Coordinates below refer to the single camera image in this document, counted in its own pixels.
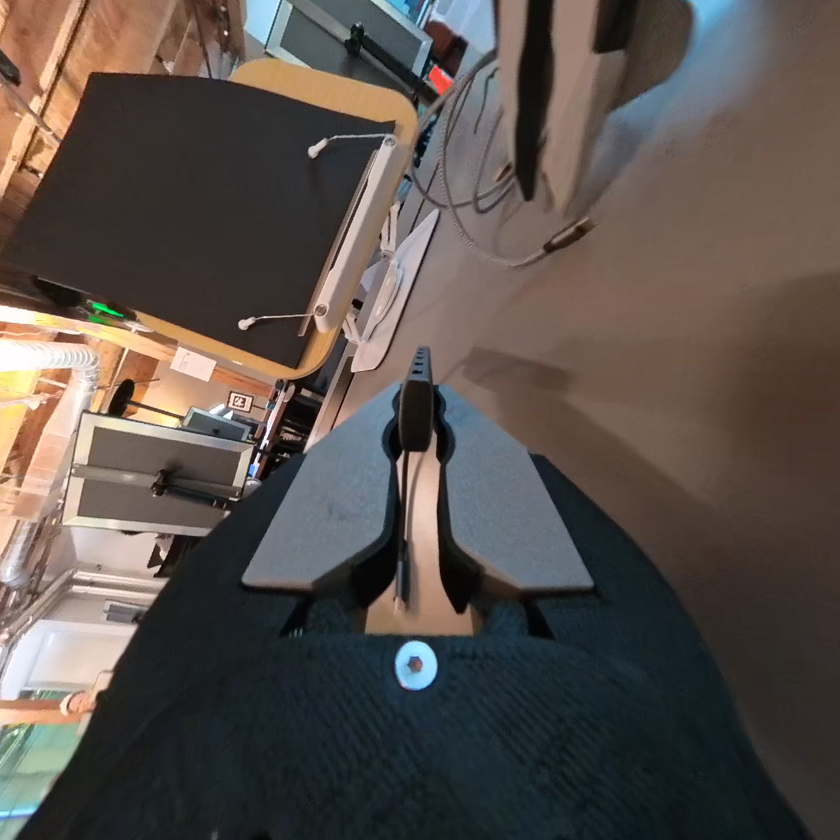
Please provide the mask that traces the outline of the black table mat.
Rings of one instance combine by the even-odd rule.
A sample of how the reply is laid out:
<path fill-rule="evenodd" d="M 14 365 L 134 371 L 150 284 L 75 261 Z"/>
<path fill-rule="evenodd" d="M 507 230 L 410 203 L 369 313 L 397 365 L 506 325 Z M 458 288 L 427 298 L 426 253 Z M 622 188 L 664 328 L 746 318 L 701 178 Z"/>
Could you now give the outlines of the black table mat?
<path fill-rule="evenodd" d="M 307 310 L 379 138 L 376 122 L 231 81 L 89 76 L 4 250 L 25 274 L 297 367 Z"/>

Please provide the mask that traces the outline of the black device with green light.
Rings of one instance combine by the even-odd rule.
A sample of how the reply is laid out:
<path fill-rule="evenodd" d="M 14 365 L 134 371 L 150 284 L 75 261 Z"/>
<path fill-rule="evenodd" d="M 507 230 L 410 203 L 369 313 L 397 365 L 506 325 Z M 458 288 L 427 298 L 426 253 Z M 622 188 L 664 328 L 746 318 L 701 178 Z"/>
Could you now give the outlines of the black device with green light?
<path fill-rule="evenodd" d="M 90 297 L 84 292 L 36 276 L 31 277 L 30 281 L 42 298 L 69 317 L 120 329 L 148 331 L 142 321 L 138 320 L 137 313 L 129 308 L 119 307 L 110 301 Z"/>

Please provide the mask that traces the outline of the black usb hub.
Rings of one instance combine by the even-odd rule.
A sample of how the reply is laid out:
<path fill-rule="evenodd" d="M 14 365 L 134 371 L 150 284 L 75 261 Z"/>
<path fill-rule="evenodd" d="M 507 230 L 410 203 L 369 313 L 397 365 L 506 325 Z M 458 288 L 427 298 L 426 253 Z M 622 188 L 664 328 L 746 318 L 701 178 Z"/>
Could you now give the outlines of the black usb hub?
<path fill-rule="evenodd" d="M 427 346 L 419 346 L 399 394 L 398 433 L 405 453 L 428 449 L 434 431 L 435 405 L 432 353 Z"/>

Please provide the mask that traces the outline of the white flat stand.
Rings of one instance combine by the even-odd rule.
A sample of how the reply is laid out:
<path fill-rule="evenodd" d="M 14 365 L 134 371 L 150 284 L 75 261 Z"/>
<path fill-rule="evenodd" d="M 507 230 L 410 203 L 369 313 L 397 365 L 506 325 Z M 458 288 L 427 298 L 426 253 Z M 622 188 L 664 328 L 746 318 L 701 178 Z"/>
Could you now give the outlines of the white flat stand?
<path fill-rule="evenodd" d="M 433 210 L 403 242 L 385 271 L 374 308 L 364 325 L 351 371 L 357 375 L 374 371 L 388 354 L 415 280 L 438 225 L 440 212 Z"/>

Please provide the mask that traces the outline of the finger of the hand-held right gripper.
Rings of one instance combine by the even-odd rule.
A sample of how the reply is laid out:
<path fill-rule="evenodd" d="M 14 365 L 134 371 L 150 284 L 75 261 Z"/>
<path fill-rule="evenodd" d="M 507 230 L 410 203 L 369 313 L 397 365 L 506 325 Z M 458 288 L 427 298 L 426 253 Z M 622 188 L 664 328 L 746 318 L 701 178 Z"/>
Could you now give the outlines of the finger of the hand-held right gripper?
<path fill-rule="evenodd" d="M 594 116 L 602 122 L 676 73 L 694 14 L 683 1 L 600 1 L 596 12 Z"/>
<path fill-rule="evenodd" d="M 502 122 L 531 201 L 545 186 L 568 213 L 615 96 L 615 4 L 496 2 Z"/>

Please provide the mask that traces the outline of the white metal bar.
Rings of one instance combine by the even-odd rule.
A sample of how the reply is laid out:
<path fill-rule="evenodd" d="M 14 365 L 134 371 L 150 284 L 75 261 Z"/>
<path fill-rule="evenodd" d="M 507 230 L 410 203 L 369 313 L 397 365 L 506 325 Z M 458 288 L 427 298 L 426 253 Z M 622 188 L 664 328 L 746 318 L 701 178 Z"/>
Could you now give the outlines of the white metal bar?
<path fill-rule="evenodd" d="M 308 157 L 316 160 L 330 145 L 356 140 L 380 140 L 381 145 L 364 170 L 314 293 L 309 314 L 322 334 L 340 327 L 348 307 L 344 299 L 364 272 L 364 258 L 403 178 L 404 154 L 394 132 L 334 134 L 310 145 Z"/>

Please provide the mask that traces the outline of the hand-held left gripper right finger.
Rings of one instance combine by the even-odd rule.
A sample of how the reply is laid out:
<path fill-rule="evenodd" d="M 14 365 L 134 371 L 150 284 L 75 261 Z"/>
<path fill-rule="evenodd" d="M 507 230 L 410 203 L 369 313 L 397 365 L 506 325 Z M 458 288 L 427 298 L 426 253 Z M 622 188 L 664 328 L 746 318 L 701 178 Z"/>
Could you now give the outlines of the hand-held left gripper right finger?
<path fill-rule="evenodd" d="M 456 612 L 593 592 L 529 451 L 447 386 L 436 387 L 435 411 L 438 564 Z"/>

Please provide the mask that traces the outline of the silver ventilation duct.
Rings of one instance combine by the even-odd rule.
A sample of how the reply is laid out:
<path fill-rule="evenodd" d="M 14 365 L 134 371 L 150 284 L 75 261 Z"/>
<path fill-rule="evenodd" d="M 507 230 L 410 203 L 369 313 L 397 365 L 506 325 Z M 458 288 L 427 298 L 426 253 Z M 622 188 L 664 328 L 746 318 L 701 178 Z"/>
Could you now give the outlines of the silver ventilation duct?
<path fill-rule="evenodd" d="M 1 583 L 18 590 L 31 577 L 28 556 L 37 537 L 60 507 L 78 426 L 98 388 L 100 366 L 98 355 L 85 344 L 10 340 L 2 343 L 1 370 L 69 372 L 68 384 L 43 428 L 12 508 L 13 527 L 2 551 Z"/>

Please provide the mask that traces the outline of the white paper note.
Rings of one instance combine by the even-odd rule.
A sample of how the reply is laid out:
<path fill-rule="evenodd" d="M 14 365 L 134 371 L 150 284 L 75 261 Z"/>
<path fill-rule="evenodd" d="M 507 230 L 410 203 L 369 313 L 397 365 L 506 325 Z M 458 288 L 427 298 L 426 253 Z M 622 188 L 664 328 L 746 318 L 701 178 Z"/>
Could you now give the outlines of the white paper note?
<path fill-rule="evenodd" d="M 216 365 L 215 359 L 179 346 L 172 357 L 170 368 L 181 375 L 201 382 L 209 382 L 214 375 Z"/>

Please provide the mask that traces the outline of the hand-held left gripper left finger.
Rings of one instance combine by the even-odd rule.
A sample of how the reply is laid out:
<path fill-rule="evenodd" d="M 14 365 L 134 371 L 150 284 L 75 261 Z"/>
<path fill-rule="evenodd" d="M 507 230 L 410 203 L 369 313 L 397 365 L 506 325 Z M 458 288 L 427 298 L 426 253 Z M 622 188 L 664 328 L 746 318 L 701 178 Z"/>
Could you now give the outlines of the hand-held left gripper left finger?
<path fill-rule="evenodd" d="M 386 387 L 304 455 L 242 576 L 255 591 L 372 604 L 396 572 L 401 501 L 398 385 Z"/>

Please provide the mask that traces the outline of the light wooden table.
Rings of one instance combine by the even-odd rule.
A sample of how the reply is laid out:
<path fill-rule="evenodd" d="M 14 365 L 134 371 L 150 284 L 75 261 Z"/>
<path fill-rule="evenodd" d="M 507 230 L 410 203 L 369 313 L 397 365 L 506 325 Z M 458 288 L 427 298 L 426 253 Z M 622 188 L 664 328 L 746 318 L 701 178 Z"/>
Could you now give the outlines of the light wooden table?
<path fill-rule="evenodd" d="M 311 106 L 349 114 L 358 119 L 378 123 L 394 122 L 393 132 L 404 154 L 400 184 L 403 183 L 406 169 L 413 162 L 418 136 L 418 119 L 414 106 L 402 93 L 273 58 L 255 59 L 244 64 L 234 71 L 230 81 L 274 92 Z M 383 223 L 383 225 L 389 224 L 391 232 L 396 231 L 396 210 L 392 208 L 395 201 L 396 195 L 390 207 L 390 213 Z M 368 258 L 373 254 L 373 246 L 378 242 L 380 233 L 381 228 L 364 258 L 364 270 L 367 267 Z M 142 311 L 139 311 L 138 315 L 139 320 L 148 329 L 166 336 L 168 340 L 176 341 L 179 346 L 191 348 L 205 356 L 217 356 L 221 366 L 238 364 L 248 370 L 243 374 L 215 373 L 214 376 L 223 382 L 234 385 L 243 377 L 255 380 L 259 375 L 269 377 L 274 382 L 298 381 L 324 365 L 341 333 L 350 335 L 352 298 L 361 283 L 362 275 L 363 272 L 360 278 L 353 282 L 351 294 L 344 299 L 348 307 L 338 329 L 329 333 L 319 333 L 310 319 L 310 308 L 307 310 L 299 332 L 308 339 L 308 344 L 299 365 L 294 368 L 269 361 L 255 353 L 238 350 L 229 343 L 208 338 L 201 332 L 191 331 L 180 324 L 156 318 Z"/>

